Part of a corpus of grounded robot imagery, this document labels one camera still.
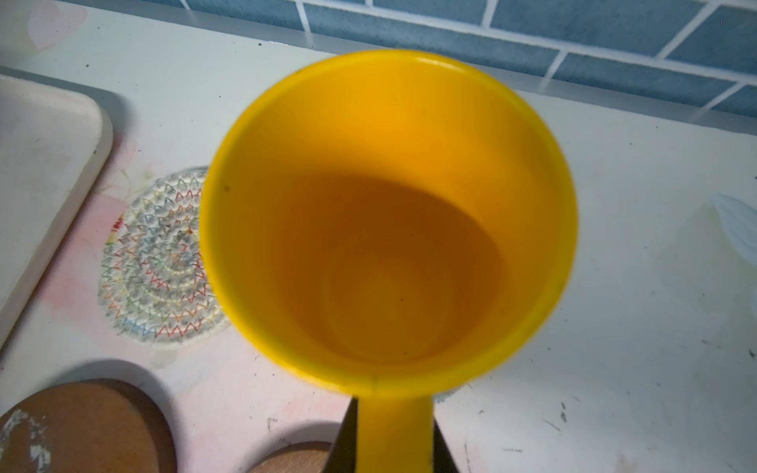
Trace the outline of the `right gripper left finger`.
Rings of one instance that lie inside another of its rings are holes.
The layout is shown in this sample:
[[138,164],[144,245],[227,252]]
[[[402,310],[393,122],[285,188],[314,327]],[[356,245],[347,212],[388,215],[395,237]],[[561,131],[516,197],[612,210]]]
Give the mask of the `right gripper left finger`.
[[359,400],[353,397],[327,457],[323,473],[354,473]]

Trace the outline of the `beige tray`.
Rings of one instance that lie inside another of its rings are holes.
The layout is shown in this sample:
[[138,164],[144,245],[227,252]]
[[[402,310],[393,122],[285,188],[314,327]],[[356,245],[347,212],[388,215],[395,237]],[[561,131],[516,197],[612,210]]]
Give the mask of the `beige tray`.
[[1,337],[8,338],[112,151],[92,98],[1,78]]

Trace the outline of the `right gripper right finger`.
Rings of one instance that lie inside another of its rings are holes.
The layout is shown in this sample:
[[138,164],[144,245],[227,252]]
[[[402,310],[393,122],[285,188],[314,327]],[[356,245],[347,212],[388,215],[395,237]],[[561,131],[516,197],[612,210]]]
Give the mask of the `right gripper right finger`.
[[453,456],[449,451],[449,447],[437,421],[434,421],[433,472],[459,473],[459,469],[453,460]]

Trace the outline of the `glossy brown scratched coaster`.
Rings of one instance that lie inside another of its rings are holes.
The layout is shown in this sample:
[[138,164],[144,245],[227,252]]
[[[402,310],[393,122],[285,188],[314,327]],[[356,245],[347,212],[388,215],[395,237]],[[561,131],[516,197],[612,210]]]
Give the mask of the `glossy brown scratched coaster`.
[[175,472],[159,406],[120,380],[59,384],[1,416],[3,472]]

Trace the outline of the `yellow mug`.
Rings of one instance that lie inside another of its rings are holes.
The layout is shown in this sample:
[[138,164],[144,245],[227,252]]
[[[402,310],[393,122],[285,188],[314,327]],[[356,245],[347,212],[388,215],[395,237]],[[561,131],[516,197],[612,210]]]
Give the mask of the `yellow mug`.
[[501,364],[569,279],[567,160],[511,89],[447,57],[319,61],[238,118],[201,192],[233,325],[357,407],[358,472],[435,470],[433,396]]

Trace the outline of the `dark brown wooden coaster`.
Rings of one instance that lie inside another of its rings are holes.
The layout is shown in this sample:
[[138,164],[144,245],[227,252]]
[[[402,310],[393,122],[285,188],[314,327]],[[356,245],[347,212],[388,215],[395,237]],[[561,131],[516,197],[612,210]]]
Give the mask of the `dark brown wooden coaster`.
[[248,473],[321,473],[325,468],[331,443],[306,441],[293,443],[269,453],[248,469]]

